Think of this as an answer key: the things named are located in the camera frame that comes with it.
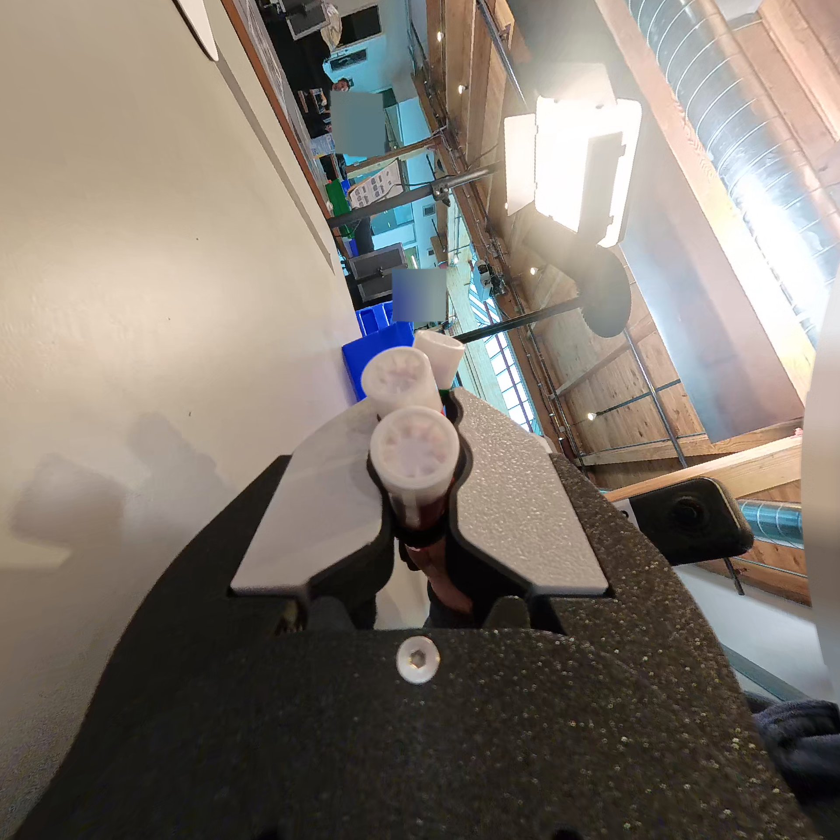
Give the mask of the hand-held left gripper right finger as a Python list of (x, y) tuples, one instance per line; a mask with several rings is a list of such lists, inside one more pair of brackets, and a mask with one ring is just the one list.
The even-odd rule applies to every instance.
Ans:
[(541, 438), (451, 392), (464, 466), (449, 525), (464, 551), (528, 596), (600, 596), (608, 581)]

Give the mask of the wooden post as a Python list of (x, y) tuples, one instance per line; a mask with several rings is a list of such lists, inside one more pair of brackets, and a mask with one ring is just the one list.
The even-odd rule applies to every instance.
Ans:
[(781, 438), (630, 486), (608, 490), (603, 496), (610, 502), (622, 501), (688, 480), (709, 478), (722, 484), (736, 499), (749, 497), (801, 479), (803, 440), (802, 435)]

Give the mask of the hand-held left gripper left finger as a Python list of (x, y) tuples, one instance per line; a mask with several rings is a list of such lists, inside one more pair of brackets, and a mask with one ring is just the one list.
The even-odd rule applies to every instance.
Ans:
[(369, 471), (377, 425), (358, 402), (291, 455), (230, 587), (237, 595), (374, 598), (394, 567), (391, 509)]

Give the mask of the bright studio light panel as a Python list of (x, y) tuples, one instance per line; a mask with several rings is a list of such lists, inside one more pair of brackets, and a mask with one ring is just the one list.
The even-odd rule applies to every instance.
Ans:
[(533, 206), (584, 241), (623, 239), (641, 130), (639, 101), (538, 98), (503, 121), (507, 215)]

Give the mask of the red marker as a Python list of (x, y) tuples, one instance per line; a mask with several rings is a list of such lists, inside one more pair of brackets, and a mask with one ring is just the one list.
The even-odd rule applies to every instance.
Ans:
[(364, 367), (361, 385), (379, 420), (408, 406), (444, 411), (430, 360), (414, 347), (378, 353)]
[(408, 406), (377, 424), (371, 465), (402, 527), (425, 531), (443, 516), (459, 456), (455, 426), (440, 411)]

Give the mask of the person's left hand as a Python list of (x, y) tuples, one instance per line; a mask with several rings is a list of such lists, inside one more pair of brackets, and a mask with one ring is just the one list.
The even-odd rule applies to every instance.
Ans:
[(412, 571), (427, 579), (429, 600), (425, 627), (470, 628), (475, 625), (473, 602), (451, 581), (446, 562), (446, 537), (423, 547), (399, 543), (400, 556)]

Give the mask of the silver air duct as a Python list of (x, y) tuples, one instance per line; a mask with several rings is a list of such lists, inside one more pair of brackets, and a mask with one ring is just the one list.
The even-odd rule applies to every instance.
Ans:
[(714, 2), (626, 6), (812, 347), (838, 272), (838, 210)]

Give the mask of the green marker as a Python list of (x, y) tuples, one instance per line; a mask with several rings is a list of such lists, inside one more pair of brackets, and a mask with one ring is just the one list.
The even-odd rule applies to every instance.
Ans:
[(437, 389), (448, 392), (465, 355), (465, 345), (443, 332), (418, 330), (414, 335), (413, 347), (428, 358)]

